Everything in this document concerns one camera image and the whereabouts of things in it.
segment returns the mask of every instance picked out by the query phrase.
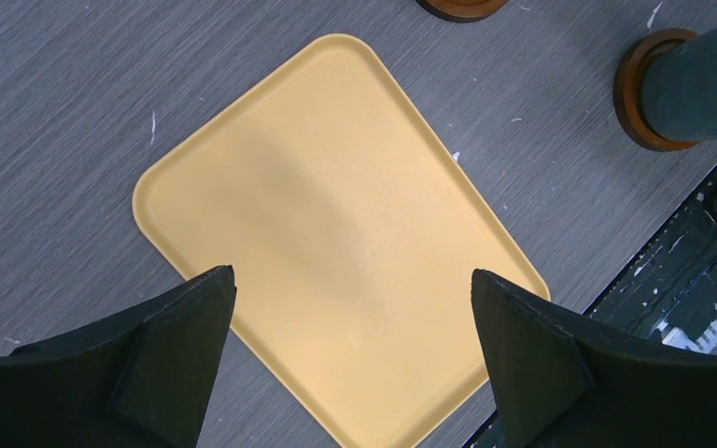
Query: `wooden coaster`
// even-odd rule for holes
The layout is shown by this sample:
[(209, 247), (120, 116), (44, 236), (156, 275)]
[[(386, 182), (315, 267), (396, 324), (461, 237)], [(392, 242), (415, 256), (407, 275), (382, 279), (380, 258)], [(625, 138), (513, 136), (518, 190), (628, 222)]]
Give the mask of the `wooden coaster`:
[(653, 60), (673, 50), (697, 34), (682, 28), (668, 28), (653, 33), (635, 44), (617, 68), (614, 80), (614, 109), (617, 119), (628, 136), (640, 146), (652, 151), (680, 151), (699, 142), (675, 142), (653, 131), (641, 114), (641, 83)]
[(424, 9), (445, 21), (480, 21), (503, 7), (508, 0), (416, 0)]

